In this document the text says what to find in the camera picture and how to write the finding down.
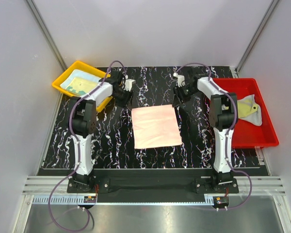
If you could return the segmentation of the pink towel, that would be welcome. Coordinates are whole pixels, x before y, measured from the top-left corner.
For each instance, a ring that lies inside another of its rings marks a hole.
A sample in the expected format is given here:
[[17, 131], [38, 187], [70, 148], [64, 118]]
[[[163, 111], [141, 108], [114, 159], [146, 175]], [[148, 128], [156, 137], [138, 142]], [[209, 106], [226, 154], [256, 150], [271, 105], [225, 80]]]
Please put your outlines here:
[[134, 108], [131, 111], [135, 149], [179, 146], [182, 144], [172, 105]]

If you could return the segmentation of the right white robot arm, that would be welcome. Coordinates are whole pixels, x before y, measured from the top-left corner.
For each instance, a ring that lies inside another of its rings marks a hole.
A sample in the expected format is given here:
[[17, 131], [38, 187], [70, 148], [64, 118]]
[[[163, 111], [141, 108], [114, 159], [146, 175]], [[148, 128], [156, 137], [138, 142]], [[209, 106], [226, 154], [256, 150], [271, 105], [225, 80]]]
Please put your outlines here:
[[173, 88], [173, 107], [189, 101], [191, 96], [198, 92], [210, 100], [209, 123], [215, 135], [215, 158], [210, 186], [213, 191], [222, 192], [233, 182], [231, 144], [238, 121], [237, 96], [222, 89], [211, 77], [192, 75], [186, 81], [183, 75], [176, 72], [173, 73], [173, 77], [177, 79], [177, 84]]

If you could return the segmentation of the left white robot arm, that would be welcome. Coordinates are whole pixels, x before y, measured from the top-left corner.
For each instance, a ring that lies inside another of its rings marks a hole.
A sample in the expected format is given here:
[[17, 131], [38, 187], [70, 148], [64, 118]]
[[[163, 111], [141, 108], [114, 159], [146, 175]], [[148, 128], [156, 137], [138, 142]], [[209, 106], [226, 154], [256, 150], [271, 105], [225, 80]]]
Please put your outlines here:
[[91, 176], [91, 140], [97, 125], [97, 107], [106, 98], [112, 97], [116, 106], [126, 108], [133, 96], [135, 83], [127, 74], [119, 72], [116, 76], [98, 79], [89, 91], [70, 100], [72, 109], [67, 123], [74, 143], [75, 166], [68, 177], [73, 185], [78, 185], [84, 192], [90, 192], [95, 187], [95, 180]]

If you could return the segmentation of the pale yellow towel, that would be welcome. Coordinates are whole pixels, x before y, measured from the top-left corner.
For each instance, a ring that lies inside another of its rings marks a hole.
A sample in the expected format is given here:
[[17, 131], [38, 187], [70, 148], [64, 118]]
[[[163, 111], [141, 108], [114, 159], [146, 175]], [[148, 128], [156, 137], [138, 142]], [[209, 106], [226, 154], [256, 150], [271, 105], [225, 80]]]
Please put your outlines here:
[[80, 77], [74, 78], [67, 86], [66, 90], [75, 96], [82, 96], [89, 93], [97, 86], [97, 82], [83, 79]]

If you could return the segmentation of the light blue towel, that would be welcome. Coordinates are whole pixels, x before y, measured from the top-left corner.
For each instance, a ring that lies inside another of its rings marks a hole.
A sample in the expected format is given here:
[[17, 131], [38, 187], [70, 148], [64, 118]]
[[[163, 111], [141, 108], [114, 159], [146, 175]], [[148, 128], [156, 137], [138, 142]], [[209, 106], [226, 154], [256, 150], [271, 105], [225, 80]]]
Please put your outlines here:
[[87, 79], [87, 80], [90, 80], [90, 81], [94, 81], [94, 82], [97, 82], [99, 83], [100, 79], [99, 77], [95, 76], [95, 75], [92, 75], [92, 74], [89, 74], [89, 73], [86, 73], [84, 71], [81, 71], [81, 70], [78, 70], [78, 69], [75, 69], [71, 75], [66, 79], [66, 81], [64, 81], [60, 87], [64, 88], [66, 90], [67, 86], [70, 84], [70, 82], [76, 78], [76, 77], [80, 77], [80, 78], [83, 78], [83, 79]]

